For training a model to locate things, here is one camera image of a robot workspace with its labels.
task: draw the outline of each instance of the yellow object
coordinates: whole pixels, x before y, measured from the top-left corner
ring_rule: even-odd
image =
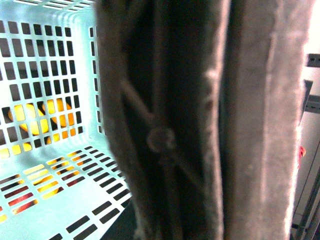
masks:
[[[48,126],[47,119],[41,119],[40,125],[41,125],[41,130],[42,130],[43,134],[49,132],[49,126]]]
[[[17,121],[23,121],[26,119],[24,108],[22,107],[22,105],[14,106],[14,112],[15,112],[15,117]],[[8,112],[8,117],[12,122],[14,121],[14,117],[12,116],[11,110],[9,110]]]
[[[53,134],[52,138],[53,138],[53,141],[54,141],[54,142],[60,141],[59,133]],[[46,140],[46,144],[51,144],[51,143],[52,143],[51,137],[48,137],[47,140]]]
[[[56,112],[54,101],[52,99],[50,99],[50,100],[46,101],[46,103],[47,103],[47,106],[48,106],[49,114],[54,114]],[[45,104],[42,104],[42,109],[43,109],[43,111],[46,111]]]
[[[26,109],[26,112],[24,112],[24,108],[22,105],[14,106],[15,117],[18,121],[23,121],[26,119],[26,117],[29,119],[36,118],[35,107],[32,103],[26,104],[25,109]],[[39,109],[38,109],[38,114],[40,117],[42,117],[44,115]],[[11,121],[14,121],[11,110],[9,110],[9,112],[8,112],[8,117]]]
[[[28,174],[32,174],[40,169],[43,169],[45,166],[43,164],[39,164],[37,166],[33,166],[33,167],[30,167],[26,170],[23,171],[24,174],[28,175]]]
[[[69,126],[75,125],[75,118],[73,113],[68,113],[68,121],[69,121]]]
[[[46,175],[48,172],[49,172],[49,171],[48,171],[47,169],[43,169],[43,170],[41,170],[41,171],[37,171],[36,173],[27,176],[27,178],[28,178],[29,180],[33,180],[33,179],[39,178],[39,177],[41,177],[41,176],[43,176],[43,175]]]
[[[32,121],[30,123],[30,127],[31,127],[31,133],[33,136],[39,135],[39,127],[38,127],[38,123],[36,121]]]
[[[60,193],[60,192],[63,191],[63,190],[64,190],[64,188],[61,186],[61,187],[59,187],[59,188],[57,188],[57,189],[55,189],[55,190],[53,190],[53,191],[51,191],[51,192],[48,192],[48,193],[44,194],[44,195],[42,196],[42,198],[43,198],[44,200],[46,200],[46,199],[51,198],[52,196]]]
[[[23,149],[24,149],[25,152],[31,151],[32,150],[32,146],[31,146],[30,142],[25,142],[23,144]]]
[[[0,157],[2,159],[7,159],[8,157],[10,157],[9,149],[8,148],[1,149],[0,150]]]
[[[5,221],[7,218],[8,218],[7,215],[0,216],[0,223]]]
[[[76,154],[77,154],[77,152],[76,152],[76,151],[73,151],[73,152],[67,154],[66,156],[70,158],[70,157],[72,157],[72,156],[74,156],[74,155],[76,155]]]
[[[44,185],[44,186],[38,188],[37,190],[38,190],[39,193],[42,193],[42,192],[44,192],[45,190],[48,190],[48,189],[52,188],[53,186],[55,186],[55,185],[57,185],[57,184],[58,184],[57,181],[53,181],[53,182],[51,182],[51,183],[49,183],[49,184],[47,184],[47,185]]]
[[[13,152],[13,155],[18,155],[21,153],[21,148],[20,148],[20,145],[14,145],[12,147],[12,152]]]
[[[37,185],[42,184],[42,183],[44,183],[46,181],[49,181],[50,179],[53,179],[53,178],[54,178],[54,176],[52,176],[52,175],[46,176],[46,177],[44,177],[42,179],[34,181],[33,185],[37,186]]]
[[[71,136],[75,136],[75,135],[76,135],[76,129],[75,129],[75,128],[72,128],[72,129],[70,130],[70,135],[71,135]]]
[[[63,131],[62,132],[62,138],[66,139],[68,137],[68,132],[67,131]]]
[[[65,128],[65,127],[67,126],[66,116],[65,116],[65,115],[61,115],[61,116],[59,117],[59,119],[60,119],[60,126],[61,126],[62,128]]]
[[[68,103],[65,103],[65,104],[66,104],[66,109],[67,110],[71,110],[72,109],[72,107]],[[62,101],[62,98],[57,98],[56,99],[56,105],[57,105],[57,108],[58,108],[59,112],[62,112],[62,111],[65,110],[64,102]]]

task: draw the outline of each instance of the plastic laundry basket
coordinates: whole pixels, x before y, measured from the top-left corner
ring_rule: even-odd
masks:
[[[0,0],[0,239],[99,239],[129,203],[102,128],[94,2]]]

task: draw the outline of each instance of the rectangular hole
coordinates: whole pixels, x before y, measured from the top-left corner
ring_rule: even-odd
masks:
[[[47,61],[40,61],[42,77],[49,77]]]
[[[34,45],[31,39],[25,39],[25,48],[26,48],[26,54],[28,57],[34,57],[35,56],[35,50]]]
[[[6,38],[0,38],[0,50],[1,50],[2,57],[4,58],[11,57],[8,40]]]
[[[44,185],[42,187],[39,187],[37,190],[38,190],[39,193],[42,193],[42,192],[54,187],[57,184],[58,184],[57,181],[53,181],[53,182],[50,182],[50,183],[48,183],[48,184],[46,184],[46,185]]]
[[[55,26],[55,34],[58,36],[58,37],[62,37],[62,29],[60,26]]]
[[[84,132],[84,128],[82,126],[78,127],[78,134],[82,134]]]
[[[57,169],[59,169],[59,168],[62,168],[62,167],[64,167],[64,166],[67,166],[67,165],[69,165],[70,163],[68,162],[68,161],[64,161],[64,162],[62,162],[62,163],[59,163],[59,164],[57,164],[57,165],[55,165],[55,166],[52,166],[51,168],[52,168],[52,170],[57,170]]]
[[[2,188],[0,188],[0,189],[1,189],[2,192],[4,192],[4,191],[6,191],[6,190],[12,189],[12,188],[14,188],[15,186],[18,186],[18,185],[24,184],[24,183],[25,183],[25,181],[20,180],[20,181],[11,183],[11,184],[9,184],[9,185],[7,185],[7,186],[4,186],[4,187],[2,187]]]
[[[93,73],[97,74],[97,66],[96,66],[96,60],[92,61],[92,67],[93,67]]]
[[[119,194],[117,194],[114,197],[114,199],[118,201],[118,200],[122,199],[125,195],[129,194],[129,193],[130,193],[130,191],[128,189],[125,189],[122,192],[120,192]]]
[[[95,56],[95,42],[91,42],[91,55]]]
[[[100,162],[101,162],[101,163],[104,163],[104,162],[106,162],[106,161],[108,161],[108,160],[110,160],[110,159],[111,159],[111,158],[107,156],[107,157],[101,159]]]
[[[45,182],[47,182],[47,181],[49,181],[49,180],[51,180],[51,179],[53,179],[53,178],[54,178],[54,176],[49,175],[49,176],[46,176],[46,177],[44,177],[44,178],[41,178],[41,179],[39,179],[39,180],[34,181],[32,184],[33,184],[34,186],[38,186],[38,185],[43,184],[43,183],[45,183]]]
[[[92,224],[85,230],[83,230],[81,233],[79,233],[77,236],[75,236],[74,240],[84,240],[86,237],[88,237],[90,234],[92,234],[95,230],[97,230],[97,226]]]
[[[67,75],[67,62],[65,60],[60,61],[62,75]]]
[[[18,34],[18,26],[15,21],[8,21],[9,31],[11,34]]]
[[[64,174],[64,173],[66,173],[66,172],[68,172],[68,171],[73,170],[74,168],[75,168],[74,166],[69,166],[69,167],[67,167],[67,168],[65,168],[65,169],[62,169],[62,170],[60,170],[60,171],[57,171],[56,174],[61,175],[61,174]]]
[[[4,26],[4,22],[2,20],[0,20],[0,33],[1,34],[5,33],[5,26]]]
[[[111,169],[111,171],[114,172],[114,173],[115,173],[116,171],[118,171],[118,170],[119,170],[119,167],[118,167],[118,166],[116,166],[115,168]]]
[[[52,36],[52,28],[51,28],[51,26],[45,25],[45,26],[44,26],[44,29],[45,29],[45,34],[46,34],[47,36]]]
[[[109,167],[111,167],[112,165],[115,165],[116,164],[116,161],[111,161],[111,162],[109,162],[108,164],[106,164],[105,166],[107,167],[107,168],[109,168]]]
[[[22,83],[22,91],[23,91],[24,99],[32,98],[29,83]]]
[[[20,127],[20,134],[21,134],[21,138],[22,139],[27,139],[29,138],[29,133],[28,133],[28,127],[27,127],[27,124],[21,124]]]
[[[78,95],[74,95],[73,96],[73,100],[74,100],[74,107],[77,109],[80,107],[80,103],[79,103],[79,96]]]
[[[95,210],[92,211],[92,213],[96,216],[99,213],[101,213],[103,210],[105,210],[108,207],[110,207],[111,205],[112,205],[111,202],[107,201],[104,204],[98,206]]]
[[[98,164],[96,162],[88,165],[88,166],[85,166],[84,168],[82,168],[83,171],[87,171],[89,169],[92,169],[94,166],[97,166]]]
[[[114,177],[108,179],[107,181],[100,184],[100,187],[104,188],[105,186],[108,186],[109,184],[113,183],[116,179]]]
[[[52,76],[58,76],[58,64],[57,61],[50,61],[51,64],[51,70],[52,70]]]
[[[77,179],[75,179],[75,180],[72,180],[71,182],[68,182],[68,183],[67,183],[67,186],[68,186],[68,187],[71,187],[71,186],[73,186],[73,185],[81,182],[81,181],[84,180],[84,179],[85,179],[85,177],[84,177],[84,176],[81,176],[81,177],[79,177],[79,178],[77,178]]]
[[[23,186],[21,188],[18,188],[17,190],[14,190],[14,191],[12,191],[10,193],[5,194],[4,198],[8,199],[8,198],[10,198],[10,197],[12,197],[14,195],[17,195],[19,193],[22,193],[22,192],[24,192],[25,190],[28,190],[28,189],[29,189],[28,186]]]
[[[34,146],[35,146],[35,148],[41,147],[41,141],[40,141],[40,139],[34,140]]]
[[[23,34],[27,34],[27,35],[31,34],[29,23],[22,22],[21,23],[21,27],[22,27],[22,33]]]
[[[64,32],[65,32],[66,37],[71,37],[71,28],[70,27],[65,27]]]
[[[70,93],[70,88],[69,88],[69,81],[68,79],[63,79],[63,89],[64,93]]]
[[[43,84],[44,84],[45,95],[51,96],[52,90],[51,90],[50,81],[44,81]]]
[[[67,110],[71,110],[72,109],[71,97],[67,96],[65,98],[65,102],[66,102],[66,109]]]
[[[69,66],[70,66],[70,74],[76,74],[76,66],[75,66],[74,60],[69,61]]]
[[[36,98],[42,97],[41,85],[40,82],[36,81],[33,83],[34,94]]]
[[[0,145],[5,145],[5,144],[6,144],[6,139],[5,139],[4,131],[0,129]]]
[[[71,153],[68,153],[66,156],[70,158],[70,157],[77,155],[79,153],[82,153],[82,151],[81,150],[73,151]]]
[[[104,156],[104,154],[103,153],[99,153],[98,155],[95,155],[94,157],[97,159],[97,158],[100,158],[102,156]]]
[[[62,177],[61,179],[62,179],[63,181],[65,181],[65,180],[68,180],[68,179],[70,179],[70,178],[72,178],[72,177],[74,177],[74,176],[77,176],[78,174],[80,174],[79,171],[74,171],[74,172],[72,172],[72,173],[70,173],[70,174]]]
[[[128,200],[124,201],[123,203],[121,203],[121,206],[126,208],[126,206],[128,206],[128,204],[130,203],[131,198],[129,198]]]
[[[84,164],[87,164],[88,162],[91,162],[92,159],[91,158],[88,158],[86,160],[83,160],[83,161],[80,161],[77,163],[78,166],[81,166],[81,165],[84,165]]]
[[[94,154],[94,153],[96,153],[96,152],[98,152],[98,150],[97,150],[97,149],[92,150],[92,151],[90,151],[89,153],[90,153],[90,154]]]
[[[57,41],[58,44],[58,52],[60,57],[65,56],[65,47],[64,47],[64,42],[63,41]]]
[[[100,218],[100,222],[102,224],[105,224],[106,222],[108,222],[110,219],[112,219],[114,216],[116,216],[118,213],[120,213],[120,211],[115,208],[113,209],[111,212],[107,213],[105,216],[103,216],[102,218]]]
[[[0,180],[0,185],[1,184],[5,184],[5,183],[7,183],[7,182],[9,182],[9,181],[11,181],[13,179],[17,179],[17,178],[20,178],[20,174],[16,174],[16,175],[13,175],[13,176],[10,176],[10,177],[7,177],[5,179]]]
[[[10,85],[10,93],[12,97],[12,101],[19,101],[20,100],[20,94],[17,84]]]
[[[48,52],[50,57],[56,56],[55,43],[53,40],[48,40]]]
[[[89,32],[90,32],[90,37],[92,38],[94,36],[94,28],[90,27]]]
[[[44,41],[43,40],[36,40],[36,45],[38,48],[39,57],[45,57],[46,51],[45,51]]]
[[[11,143],[18,141],[16,128],[14,126],[8,127],[7,132]]]
[[[72,158],[71,160],[75,162],[75,161],[78,161],[78,160],[83,159],[85,157],[87,157],[87,154],[82,154],[81,156],[77,156],[75,158]]]
[[[61,240],[62,236],[60,233],[58,233],[57,235],[54,235],[52,238],[50,238],[49,240]]]
[[[95,105],[97,108],[99,108],[99,96],[95,95]]]
[[[17,66],[18,66],[18,71],[19,71],[19,77],[20,77],[20,79],[26,79],[26,78],[28,78],[26,63],[25,63],[24,61],[18,61],[18,62],[17,62]]]
[[[95,175],[95,174],[101,172],[102,170],[103,170],[103,168],[102,168],[102,167],[99,167],[99,168],[97,168],[97,169],[89,172],[88,175],[89,175],[89,176]]]
[[[66,41],[66,47],[68,49],[68,56],[73,56],[74,49],[73,49],[72,41]]]
[[[3,114],[4,122],[6,124],[13,123],[13,121],[9,118],[9,111],[11,111],[10,107],[3,107],[2,108],[2,114]]]
[[[82,123],[80,111],[77,111],[77,112],[75,113],[75,117],[76,117],[76,123],[77,123],[77,124]]]
[[[76,78],[72,78],[71,82],[72,82],[72,91],[73,92],[77,92],[78,91],[77,79]]]
[[[40,24],[33,24],[34,34],[35,35],[42,35],[41,25]]]
[[[123,184],[118,183],[116,185],[114,185],[113,187],[109,188],[106,192],[108,194],[112,194],[113,192],[115,192],[116,190],[118,190],[119,188],[121,188],[123,186]]]
[[[21,212],[23,212],[24,210],[28,209],[28,208],[31,208],[32,206],[36,205],[38,203],[38,200],[33,200],[33,201],[30,201],[14,210],[12,210],[13,214],[19,214]]]
[[[56,158],[56,159],[47,161],[46,164],[52,165],[52,164],[55,164],[55,163],[57,163],[57,162],[60,162],[60,161],[62,161],[62,160],[64,160],[64,159],[65,159],[65,158],[64,158],[63,156],[62,156],[62,157],[58,157],[58,158]]]
[[[68,233],[72,233],[74,230],[78,229],[80,226],[82,226],[83,224],[85,224],[89,220],[90,220],[90,218],[88,216],[84,216],[81,219],[79,219],[78,221],[76,221],[75,223],[68,226],[66,228],[66,230]]]
[[[55,189],[55,190],[53,190],[53,191],[51,191],[51,192],[48,192],[47,194],[44,194],[44,195],[42,196],[42,198],[43,198],[44,200],[46,200],[46,199],[51,198],[52,196],[60,193],[60,192],[63,191],[63,190],[64,190],[64,188],[61,186],[61,187],[59,187],[59,188],[57,188],[57,189]]]
[[[105,172],[105,173],[97,176],[97,177],[94,178],[93,180],[94,180],[95,182],[98,182],[98,181],[100,181],[101,179],[104,179],[105,177],[107,177],[107,176],[109,176],[109,175],[110,175],[110,174],[109,174],[108,172]]]
[[[98,92],[98,79],[94,78],[94,89]]]
[[[8,80],[16,79],[14,65],[12,62],[5,62],[4,69],[5,69],[6,77]]]
[[[23,57],[24,53],[22,52],[20,39],[16,39],[16,38],[12,39],[12,44],[13,44],[14,55],[16,57]]]
[[[37,63],[35,61],[30,61],[29,66],[30,66],[31,77],[38,78],[39,74],[38,74]]]

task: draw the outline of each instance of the light blue basket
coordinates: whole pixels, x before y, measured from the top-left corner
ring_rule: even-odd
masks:
[[[100,114],[92,0],[0,0],[0,239],[99,239],[131,194]]]

